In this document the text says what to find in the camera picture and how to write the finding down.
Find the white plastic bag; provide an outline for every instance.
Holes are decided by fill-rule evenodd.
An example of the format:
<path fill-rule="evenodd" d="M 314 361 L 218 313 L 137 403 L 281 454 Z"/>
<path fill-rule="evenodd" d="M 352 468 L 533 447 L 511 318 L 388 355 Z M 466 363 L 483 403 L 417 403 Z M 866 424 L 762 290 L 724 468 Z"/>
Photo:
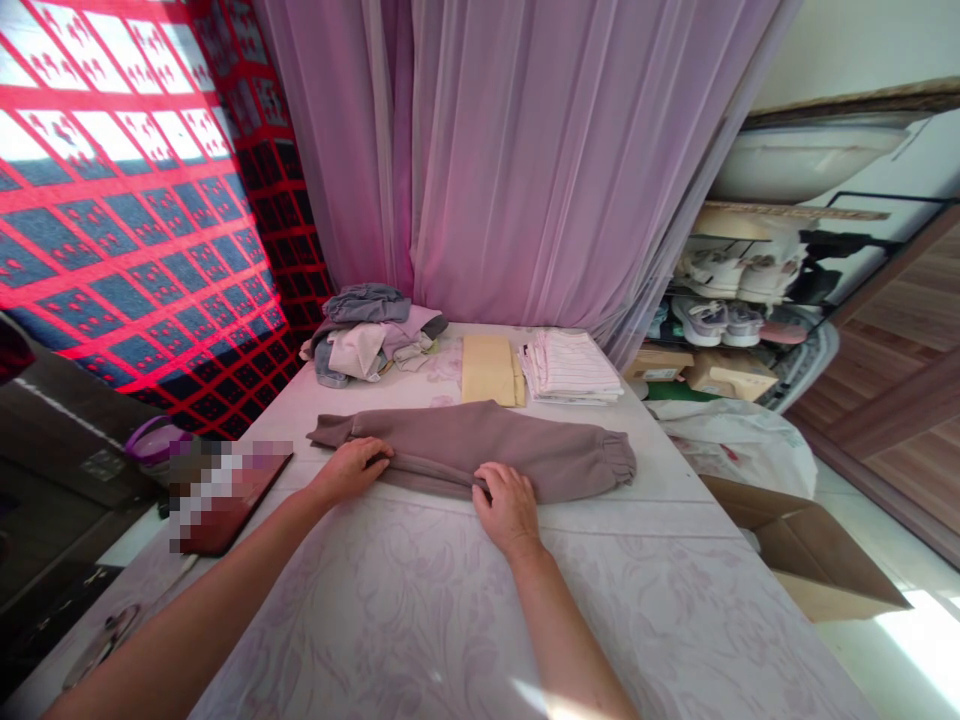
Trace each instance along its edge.
<path fill-rule="evenodd" d="M 800 431 L 744 400 L 645 403 L 700 475 L 813 499 L 817 466 Z"/>

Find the sunlight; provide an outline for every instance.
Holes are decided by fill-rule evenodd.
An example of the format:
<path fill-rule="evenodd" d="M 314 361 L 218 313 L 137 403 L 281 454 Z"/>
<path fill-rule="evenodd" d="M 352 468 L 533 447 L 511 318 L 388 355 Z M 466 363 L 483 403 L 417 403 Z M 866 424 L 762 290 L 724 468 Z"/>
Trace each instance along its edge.
<path fill-rule="evenodd" d="M 923 590 L 904 597 L 915 608 L 876 618 L 876 622 L 900 646 L 930 684 L 960 711 L 960 621 Z"/>
<path fill-rule="evenodd" d="M 537 712 L 547 715 L 547 708 L 549 707 L 551 720 L 610 720 L 609 715 L 598 713 L 561 695 L 546 693 L 541 688 L 523 680 L 510 678 L 510 682 L 513 683 L 520 697 L 526 700 L 530 707 Z"/>

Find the tile floor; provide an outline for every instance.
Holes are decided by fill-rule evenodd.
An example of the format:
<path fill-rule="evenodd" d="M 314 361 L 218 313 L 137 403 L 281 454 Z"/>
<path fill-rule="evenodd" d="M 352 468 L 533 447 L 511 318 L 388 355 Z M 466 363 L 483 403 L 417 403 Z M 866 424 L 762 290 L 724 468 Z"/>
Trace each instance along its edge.
<path fill-rule="evenodd" d="M 883 720 L 960 720 L 960 572 L 830 467 L 816 500 L 914 606 L 873 620 L 821 623 L 833 651 Z M 151 508 L 100 562 L 126 566 L 167 521 Z"/>

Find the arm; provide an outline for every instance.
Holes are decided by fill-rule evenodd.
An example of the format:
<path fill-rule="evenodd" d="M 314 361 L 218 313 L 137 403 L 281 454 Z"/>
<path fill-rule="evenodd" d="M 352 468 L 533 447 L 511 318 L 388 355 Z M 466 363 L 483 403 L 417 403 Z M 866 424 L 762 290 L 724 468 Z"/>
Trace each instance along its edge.
<path fill-rule="evenodd" d="M 475 473 L 473 504 L 513 572 L 551 718 L 639 720 L 627 693 L 577 608 L 556 560 L 540 542 L 530 480 L 499 463 Z"/>
<path fill-rule="evenodd" d="M 360 495 L 393 450 L 346 443 L 309 486 L 287 498 L 246 540 L 185 590 L 44 715 L 185 718 L 263 604 L 290 556 L 337 503 Z"/>

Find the hand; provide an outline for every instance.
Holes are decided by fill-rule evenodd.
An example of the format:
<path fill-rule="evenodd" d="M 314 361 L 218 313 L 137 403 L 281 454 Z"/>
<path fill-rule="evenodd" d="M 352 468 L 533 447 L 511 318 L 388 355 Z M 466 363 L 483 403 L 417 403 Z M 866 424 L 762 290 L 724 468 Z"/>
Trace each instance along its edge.
<path fill-rule="evenodd" d="M 370 467 L 367 463 L 374 455 L 383 454 Z M 387 469 L 393 457 L 393 448 L 377 438 L 358 438 L 344 443 L 323 466 L 307 489 L 326 505 L 336 505 L 362 495 Z"/>
<path fill-rule="evenodd" d="M 543 550 L 537 524 L 537 501 L 530 478 L 501 463 L 484 463 L 473 474 L 487 481 L 493 502 L 473 486 L 473 506 L 480 524 L 511 565 Z"/>

